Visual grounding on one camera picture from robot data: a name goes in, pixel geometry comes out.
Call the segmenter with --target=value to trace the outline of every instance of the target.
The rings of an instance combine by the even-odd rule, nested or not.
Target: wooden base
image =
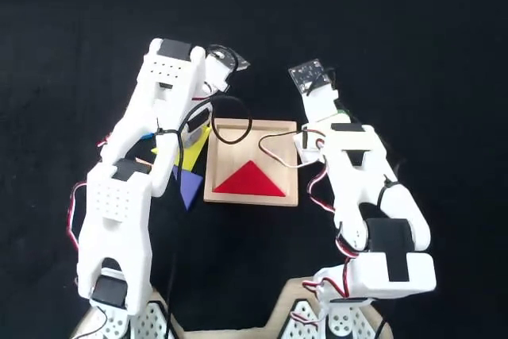
[[[247,120],[217,118],[217,131],[224,139],[232,141],[241,136],[247,128]],[[254,120],[252,130],[237,144],[224,144],[215,134],[210,133],[204,199],[206,202],[235,202],[266,206],[298,205],[298,173],[294,168],[281,163],[261,152],[258,142],[269,133],[289,133],[296,130],[296,122]],[[292,135],[268,138],[265,146],[290,165],[297,164],[297,152]],[[235,171],[249,161],[254,164],[285,194],[285,196],[239,195],[214,192],[214,189],[228,179]]]
[[[171,324],[179,339],[276,339],[286,323],[287,315],[290,313],[296,299],[306,299],[312,306],[314,313],[316,315],[319,314],[318,301],[311,293],[302,287],[302,281],[304,279],[306,278],[290,279],[287,281],[265,327],[187,332],[179,325],[173,315],[171,316]],[[151,300],[160,300],[164,306],[166,306],[164,300],[157,291],[153,292]],[[361,310],[371,327],[377,329],[382,321],[377,310],[372,306],[361,307]],[[92,309],[88,311],[87,315],[76,329],[76,333],[85,333],[94,329],[94,323],[90,322],[92,321],[91,315],[95,312],[96,311]],[[379,339],[393,339],[393,333],[388,324],[384,326]]]

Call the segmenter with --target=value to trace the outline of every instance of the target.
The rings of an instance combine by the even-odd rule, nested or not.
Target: wooden tray
[[[248,121],[244,119],[217,118],[217,131],[228,141],[242,135]],[[258,148],[260,138],[269,133],[285,133],[296,130],[293,121],[254,120],[252,130],[238,144],[220,142],[214,132],[210,133],[208,158],[206,160],[205,193],[206,202],[235,202],[260,204],[266,206],[298,205],[298,171],[282,164],[263,153]],[[297,164],[297,152],[293,135],[273,137],[265,140],[264,146],[283,158],[288,164]],[[239,195],[214,192],[214,189],[228,179],[248,161],[253,161],[259,169],[285,194],[285,196]]]

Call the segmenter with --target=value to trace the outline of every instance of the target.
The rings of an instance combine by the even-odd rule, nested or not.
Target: blue puzzle piece
[[[173,176],[175,179],[176,171],[177,167],[173,166]],[[183,203],[185,204],[185,208],[187,210],[189,210],[192,201],[196,197],[202,181],[202,176],[196,175],[190,171],[182,170],[182,184],[180,185],[180,194],[182,195]]]

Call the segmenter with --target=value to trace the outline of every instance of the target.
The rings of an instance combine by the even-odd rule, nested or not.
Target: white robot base
[[[319,305],[316,298],[302,287],[304,279],[290,279],[284,286],[277,303],[265,327],[251,329],[220,329],[203,331],[185,331],[171,317],[170,339],[320,339],[321,332],[326,338],[374,339],[382,318],[374,307],[368,306],[333,306],[327,319],[320,325],[303,325],[291,318],[295,312],[305,319],[317,319]],[[164,339],[166,333],[165,303],[159,293],[153,292],[150,303],[143,314],[130,319],[130,337],[132,339]],[[104,323],[104,314],[97,309],[90,309],[79,324],[72,338],[89,333]],[[119,318],[108,321],[102,329],[86,339],[119,339],[126,333],[124,321],[119,325]],[[391,328],[386,324],[379,339],[393,339]]]

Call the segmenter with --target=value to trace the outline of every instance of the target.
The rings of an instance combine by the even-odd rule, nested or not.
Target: black wire
[[[332,87],[335,87],[335,78],[336,78],[335,69],[332,67],[327,67],[319,75],[317,75],[315,79],[312,80],[312,83],[310,83],[310,85],[309,85],[309,89],[307,89],[307,93],[306,93],[307,97],[309,97],[309,94],[314,90],[314,88],[318,84],[318,81],[321,79],[321,77],[323,77],[324,75],[328,75],[329,73],[333,73],[333,78],[331,79],[331,81],[332,81]]]
[[[174,129],[167,129],[167,130],[163,130],[163,129],[159,129],[156,133],[156,135],[163,135],[163,134],[175,134],[177,139],[178,139],[178,146],[179,146],[179,162],[178,162],[178,168],[177,168],[177,172],[176,172],[176,180],[177,180],[177,186],[178,186],[178,192],[181,188],[181,184],[182,184],[182,167],[183,167],[183,150],[184,150],[184,147],[183,147],[183,141],[182,141],[182,131],[183,129],[185,129],[185,125],[186,123],[188,123],[188,121],[191,119],[192,115],[198,110],[200,109],[201,107],[203,107],[204,105],[207,105],[209,103],[211,103],[212,105],[214,104],[215,101],[217,101],[218,99],[222,99],[222,100],[225,100],[225,99],[229,99],[229,100],[232,100],[232,101],[235,101],[235,102],[238,102],[242,105],[242,107],[245,108],[245,110],[247,111],[247,114],[248,114],[248,126],[247,126],[247,129],[245,130],[245,133],[238,139],[234,140],[234,141],[227,141],[225,140],[224,138],[222,138],[218,131],[217,131],[217,128],[215,126],[215,116],[214,116],[214,113],[212,112],[212,117],[211,117],[211,125],[212,125],[212,129],[214,130],[215,134],[217,135],[217,138],[218,140],[226,143],[226,144],[236,144],[240,141],[242,141],[243,139],[245,139],[245,137],[250,133],[250,131],[252,130],[252,116],[250,114],[250,111],[247,109],[247,107],[245,106],[245,104],[237,97],[233,97],[232,95],[225,95],[225,94],[218,94],[218,95],[213,95],[213,96],[210,96],[208,97],[207,99],[201,101],[200,103],[198,103],[197,105],[195,105],[192,109],[190,109],[187,114],[185,115],[185,117],[183,118],[181,124],[180,124],[180,127],[178,128],[178,130],[174,130]],[[169,276],[169,281],[168,281],[168,284],[167,284],[167,292],[166,292],[166,337],[168,337],[169,335],[169,326],[171,324],[171,308],[170,308],[170,301],[171,301],[171,291],[173,289],[173,284],[175,283],[175,277],[176,277],[176,264],[177,264],[177,257],[178,257],[178,251],[179,251],[179,239],[178,239],[178,236],[177,238],[175,239],[175,250],[173,252],[173,256],[172,256],[172,259],[171,259],[171,274]]]
[[[245,130],[245,132],[241,135],[241,137],[238,137],[237,139],[234,139],[232,141],[227,141],[226,139],[221,137],[221,134],[219,134],[219,132],[217,130],[217,126],[215,125],[215,108],[212,110],[212,117],[210,119],[210,124],[212,126],[212,130],[214,131],[214,134],[217,136],[217,139],[225,144],[237,144],[237,143],[243,141],[243,139],[245,139],[247,137],[247,135],[251,132],[251,130],[252,130],[252,115],[251,115],[249,109],[247,109],[247,107],[245,106],[245,104],[239,98],[233,97],[232,95],[220,94],[220,95],[214,95],[209,98],[209,100],[212,103],[219,100],[219,99],[230,99],[232,101],[235,101],[238,104],[240,104],[247,112],[248,123],[247,123],[247,129]]]
[[[93,335],[94,333],[98,333],[108,322],[108,316],[104,312],[103,309],[97,306],[97,309],[104,315],[104,322],[101,324],[101,326],[98,329],[95,329],[94,331],[90,331],[89,333],[82,333],[81,335],[78,335],[77,337],[73,337],[72,339],[81,339],[83,337],[89,337],[90,335]]]
[[[381,331],[383,331],[383,327],[387,324],[387,320],[383,318],[381,323],[379,323],[378,329],[375,331],[374,339],[379,339],[381,336]]]

